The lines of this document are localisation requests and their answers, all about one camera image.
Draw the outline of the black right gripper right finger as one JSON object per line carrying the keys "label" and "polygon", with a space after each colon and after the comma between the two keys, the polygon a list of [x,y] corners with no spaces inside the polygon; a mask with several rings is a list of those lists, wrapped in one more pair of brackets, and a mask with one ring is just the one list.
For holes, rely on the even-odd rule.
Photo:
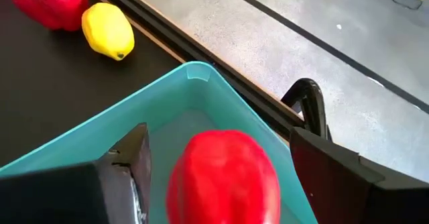
{"label": "black right gripper right finger", "polygon": [[429,224],[429,183],[300,127],[290,150],[318,224]]}

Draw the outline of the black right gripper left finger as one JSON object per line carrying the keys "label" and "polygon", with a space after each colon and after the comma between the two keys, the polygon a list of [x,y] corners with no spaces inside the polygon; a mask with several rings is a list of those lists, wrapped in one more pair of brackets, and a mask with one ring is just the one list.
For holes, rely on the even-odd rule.
{"label": "black right gripper left finger", "polygon": [[0,178],[0,224],[149,224],[151,150],[137,124],[99,159]]}

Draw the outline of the red bell pepper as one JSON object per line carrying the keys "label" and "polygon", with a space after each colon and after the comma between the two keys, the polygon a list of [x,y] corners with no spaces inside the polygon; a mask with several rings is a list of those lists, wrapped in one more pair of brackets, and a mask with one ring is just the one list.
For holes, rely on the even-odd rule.
{"label": "red bell pepper", "polygon": [[50,30],[75,32],[88,0],[12,0],[28,17]]}
{"label": "red bell pepper", "polygon": [[198,133],[174,165],[166,212],[169,224],[280,224],[277,173],[246,133]]}

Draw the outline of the yellow lemon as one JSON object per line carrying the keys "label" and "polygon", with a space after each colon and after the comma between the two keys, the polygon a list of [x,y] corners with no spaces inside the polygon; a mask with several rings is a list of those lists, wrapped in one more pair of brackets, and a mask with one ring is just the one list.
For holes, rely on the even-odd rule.
{"label": "yellow lemon", "polygon": [[133,28],[116,5],[95,3],[82,14],[81,22],[83,34],[95,52],[120,61],[133,50]]}

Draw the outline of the black table clamp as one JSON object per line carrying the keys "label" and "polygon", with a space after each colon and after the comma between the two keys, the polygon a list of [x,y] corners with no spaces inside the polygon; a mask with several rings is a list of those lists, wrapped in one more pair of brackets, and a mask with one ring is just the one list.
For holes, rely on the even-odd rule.
{"label": "black table clamp", "polygon": [[314,80],[311,78],[298,79],[281,98],[281,102],[295,112],[301,110],[305,129],[332,141],[326,121],[322,91]]}

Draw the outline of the teal plastic basket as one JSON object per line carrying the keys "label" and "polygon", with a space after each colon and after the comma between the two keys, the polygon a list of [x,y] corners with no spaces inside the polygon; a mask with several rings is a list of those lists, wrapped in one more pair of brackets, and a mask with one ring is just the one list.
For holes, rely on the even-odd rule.
{"label": "teal plastic basket", "polygon": [[166,195],[188,141],[212,129],[237,129],[269,156],[281,190],[280,224],[317,224],[289,147],[210,65],[188,62],[50,142],[0,168],[0,178],[99,159],[137,124],[151,150],[149,224],[168,224]]}

